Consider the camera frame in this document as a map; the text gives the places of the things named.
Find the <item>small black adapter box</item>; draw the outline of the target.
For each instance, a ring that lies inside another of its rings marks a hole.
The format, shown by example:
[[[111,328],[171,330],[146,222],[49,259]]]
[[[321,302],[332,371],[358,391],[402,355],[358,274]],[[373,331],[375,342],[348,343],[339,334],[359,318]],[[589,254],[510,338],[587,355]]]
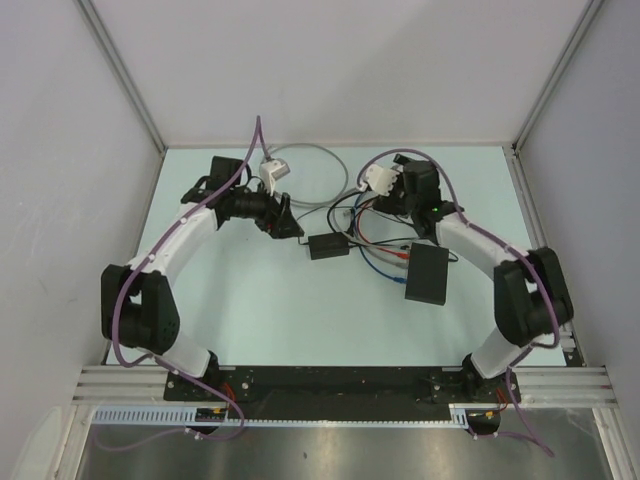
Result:
[[[308,249],[311,260],[341,257],[350,253],[348,239],[339,232],[310,236]]]

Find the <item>black ethernet cable teal plug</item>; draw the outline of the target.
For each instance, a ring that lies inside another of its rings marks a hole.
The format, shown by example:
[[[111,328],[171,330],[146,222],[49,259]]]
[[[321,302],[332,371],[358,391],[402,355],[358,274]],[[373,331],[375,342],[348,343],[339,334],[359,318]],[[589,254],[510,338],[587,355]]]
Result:
[[[379,213],[372,195],[349,195],[327,209],[331,231],[344,233],[349,245],[362,248],[366,259],[397,268],[408,266],[413,242],[419,242],[411,220]]]

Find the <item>black Mercury network switch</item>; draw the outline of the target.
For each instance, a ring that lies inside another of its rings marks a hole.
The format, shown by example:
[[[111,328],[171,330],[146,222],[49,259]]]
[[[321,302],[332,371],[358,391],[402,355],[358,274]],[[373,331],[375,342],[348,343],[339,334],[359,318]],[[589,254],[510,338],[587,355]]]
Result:
[[[405,284],[405,299],[444,306],[447,296],[449,250],[413,243]]]

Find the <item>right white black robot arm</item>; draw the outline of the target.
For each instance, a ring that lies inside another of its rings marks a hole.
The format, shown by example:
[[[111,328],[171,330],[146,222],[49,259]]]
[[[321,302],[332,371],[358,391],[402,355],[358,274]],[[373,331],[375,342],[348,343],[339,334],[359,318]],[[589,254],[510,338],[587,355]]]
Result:
[[[526,250],[472,222],[455,194],[443,198],[452,183],[431,157],[402,154],[394,167],[375,163],[359,175],[359,187],[375,193],[376,210],[410,218],[419,240],[410,247],[405,297],[442,306],[446,302],[448,256],[455,253],[493,283],[495,326],[461,366],[459,388],[484,401],[512,368],[535,348],[555,348],[559,329],[572,320],[574,307],[556,252]]]

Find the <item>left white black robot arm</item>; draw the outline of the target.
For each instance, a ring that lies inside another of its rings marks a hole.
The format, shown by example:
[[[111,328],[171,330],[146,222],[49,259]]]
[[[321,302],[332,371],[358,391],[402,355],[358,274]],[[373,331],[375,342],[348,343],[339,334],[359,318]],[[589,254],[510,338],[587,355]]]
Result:
[[[258,169],[258,187],[250,189],[240,183],[241,175],[251,172],[246,162],[213,157],[209,174],[182,196],[174,223],[151,250],[103,271],[103,337],[186,374],[185,385],[197,398],[214,397],[222,382],[218,358],[183,332],[172,286],[200,246],[233,218],[253,220],[273,239],[303,236],[290,196],[275,190],[289,171],[280,159],[265,160]]]

